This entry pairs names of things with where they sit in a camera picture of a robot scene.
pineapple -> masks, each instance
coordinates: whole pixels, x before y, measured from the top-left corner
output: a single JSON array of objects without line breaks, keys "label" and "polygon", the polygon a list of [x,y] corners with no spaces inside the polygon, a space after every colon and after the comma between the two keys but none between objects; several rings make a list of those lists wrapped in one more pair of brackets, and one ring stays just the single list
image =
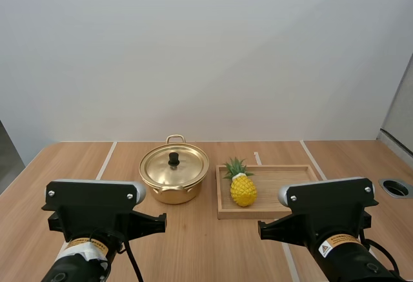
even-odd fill
[{"label": "pineapple", "polygon": [[237,205],[250,206],[257,198],[257,189],[251,179],[248,178],[253,174],[245,170],[246,166],[243,166],[243,161],[235,157],[235,160],[231,159],[230,164],[225,163],[228,169],[225,178],[232,179],[231,196]]}]

white tape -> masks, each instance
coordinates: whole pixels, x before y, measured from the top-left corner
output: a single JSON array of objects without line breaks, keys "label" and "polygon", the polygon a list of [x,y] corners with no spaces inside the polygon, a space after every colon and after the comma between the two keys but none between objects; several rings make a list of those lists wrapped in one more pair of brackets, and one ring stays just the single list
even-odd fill
[{"label": "white tape", "polygon": [[[66,248],[65,250],[61,251],[56,260],[61,259],[65,256],[71,256],[75,254],[80,254],[86,261],[90,261],[91,259],[100,259],[101,261],[107,261],[105,255],[103,255],[102,251],[98,249],[92,242],[87,241],[85,243],[81,243],[79,245],[75,245],[74,247]],[[102,266],[105,268],[107,267],[107,263],[102,263]]]}]

yellow warning sticker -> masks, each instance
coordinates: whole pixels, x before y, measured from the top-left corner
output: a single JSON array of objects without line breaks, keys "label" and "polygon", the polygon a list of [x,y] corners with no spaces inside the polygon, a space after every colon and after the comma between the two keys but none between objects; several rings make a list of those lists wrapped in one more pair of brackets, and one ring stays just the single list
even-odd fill
[{"label": "yellow warning sticker", "polygon": [[327,257],[328,253],[330,253],[333,248],[342,245],[343,243],[358,243],[359,245],[361,244],[360,241],[358,241],[351,235],[338,234],[331,236],[327,240],[325,240],[318,248],[318,251],[323,257]]},{"label": "yellow warning sticker", "polygon": [[343,243],[349,242],[358,243],[359,245],[361,244],[360,241],[358,241],[355,237],[345,234],[331,236],[327,239],[327,242],[330,243],[331,247],[333,248],[335,248],[338,245],[342,245]]},{"label": "yellow warning sticker", "polygon": [[[87,242],[87,241],[89,241],[89,238],[77,238],[77,239],[71,240],[71,242],[69,242],[69,244],[67,244],[67,247],[65,248],[65,250],[66,250],[67,248],[71,248],[71,247],[74,247],[74,246],[76,246],[76,245],[81,245],[82,243],[85,243],[85,242]],[[100,242],[100,241],[98,241],[98,240],[95,240],[95,239],[92,239],[92,240],[90,240],[90,241],[94,244],[95,247],[97,247],[98,249],[100,249],[100,251],[101,251],[104,255],[107,255],[107,254],[108,254],[109,249],[108,249],[108,247],[107,247],[106,245],[104,245],[102,242]]]}]

cylindrical motor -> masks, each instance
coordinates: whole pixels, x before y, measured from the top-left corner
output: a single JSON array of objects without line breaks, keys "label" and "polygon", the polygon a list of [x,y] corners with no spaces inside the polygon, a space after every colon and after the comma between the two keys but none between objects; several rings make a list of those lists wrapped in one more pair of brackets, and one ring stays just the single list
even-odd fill
[{"label": "cylindrical motor", "polygon": [[42,282],[104,282],[120,247],[113,236],[78,236],[59,253]]},{"label": "cylindrical motor", "polygon": [[308,250],[329,281],[399,281],[349,234],[324,236]]}]

screw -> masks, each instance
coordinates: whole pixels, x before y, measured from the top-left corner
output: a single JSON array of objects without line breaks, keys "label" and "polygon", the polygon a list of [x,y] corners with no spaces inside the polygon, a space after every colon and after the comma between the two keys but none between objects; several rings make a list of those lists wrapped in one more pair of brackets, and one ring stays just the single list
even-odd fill
[{"label": "screw", "polygon": [[373,271],[375,274],[379,272],[379,267],[377,267],[375,264],[368,263],[366,264],[366,267],[370,270]]}]

